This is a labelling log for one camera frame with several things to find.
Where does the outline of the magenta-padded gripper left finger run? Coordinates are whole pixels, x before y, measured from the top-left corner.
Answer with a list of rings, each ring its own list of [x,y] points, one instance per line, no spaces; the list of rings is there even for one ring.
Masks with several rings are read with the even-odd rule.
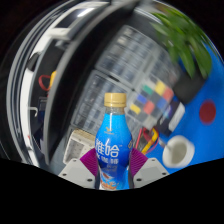
[[[80,159],[71,159],[59,177],[84,188],[99,188],[99,167],[96,150],[91,149]]]

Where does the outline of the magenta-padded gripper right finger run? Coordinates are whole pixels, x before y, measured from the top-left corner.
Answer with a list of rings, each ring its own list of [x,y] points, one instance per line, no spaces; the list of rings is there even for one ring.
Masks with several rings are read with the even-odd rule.
[[[140,188],[168,175],[156,158],[147,158],[133,148],[130,153],[128,184],[130,189]]]

